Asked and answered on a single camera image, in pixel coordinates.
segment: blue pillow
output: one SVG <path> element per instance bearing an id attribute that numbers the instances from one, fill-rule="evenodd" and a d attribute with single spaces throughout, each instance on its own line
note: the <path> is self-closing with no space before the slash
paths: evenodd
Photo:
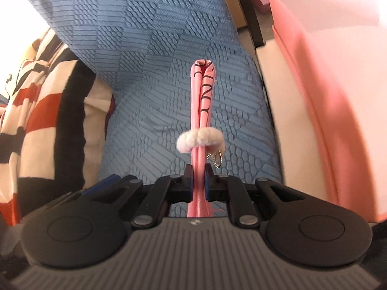
<path id="1" fill-rule="evenodd" d="M 115 92 L 101 178 L 133 174 L 151 183 L 183 171 L 190 157 L 175 143 L 190 129 L 190 67 L 210 59 L 217 69 L 211 124 L 227 145 L 216 172 L 281 180 L 262 82 L 224 0 L 30 1 Z M 184 215 L 185 206 L 175 212 Z"/>

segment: white fuzzy hair tie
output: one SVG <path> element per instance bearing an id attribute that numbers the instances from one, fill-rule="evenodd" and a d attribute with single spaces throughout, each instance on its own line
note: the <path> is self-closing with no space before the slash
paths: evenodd
<path id="1" fill-rule="evenodd" d="M 207 154 L 226 151 L 222 131 L 211 126 L 189 130 L 177 139 L 176 147 L 180 153 L 189 153 L 197 146 L 207 146 Z"/>

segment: striped blanket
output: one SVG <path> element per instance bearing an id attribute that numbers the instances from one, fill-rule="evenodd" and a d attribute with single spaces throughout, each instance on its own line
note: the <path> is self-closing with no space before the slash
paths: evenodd
<path id="1" fill-rule="evenodd" d="M 0 211 L 9 225 L 96 183 L 115 106 L 111 88 L 52 30 L 33 47 L 0 107 Z"/>

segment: pink plastic bag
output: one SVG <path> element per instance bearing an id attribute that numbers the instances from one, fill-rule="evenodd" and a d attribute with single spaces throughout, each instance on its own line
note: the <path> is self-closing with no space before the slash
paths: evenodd
<path id="1" fill-rule="evenodd" d="M 211 124 L 212 89 L 215 81 L 215 67 L 209 60 L 197 60 L 191 67 L 191 129 Z M 194 173 L 193 201 L 188 204 L 188 217 L 211 217 L 211 204 L 204 193 L 204 165 L 206 146 L 191 151 Z"/>

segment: circular pad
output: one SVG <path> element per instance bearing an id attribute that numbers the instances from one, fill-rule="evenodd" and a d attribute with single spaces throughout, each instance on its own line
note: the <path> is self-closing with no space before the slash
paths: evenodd
<path id="1" fill-rule="evenodd" d="M 21 242 L 30 262 L 74 269 L 109 258 L 126 236 L 127 229 L 111 205 L 80 199 L 29 220 Z"/>
<path id="2" fill-rule="evenodd" d="M 93 232 L 90 221 L 81 217 L 63 217 L 48 226 L 48 235 L 59 242 L 76 242 Z"/>
<path id="3" fill-rule="evenodd" d="M 324 269 L 360 260 L 372 239 L 360 216 L 317 199 L 280 204 L 264 234 L 285 260 Z"/>
<path id="4" fill-rule="evenodd" d="M 344 233 L 341 221 L 330 216 L 310 216 L 299 223 L 304 236 L 321 242 L 333 241 Z"/>

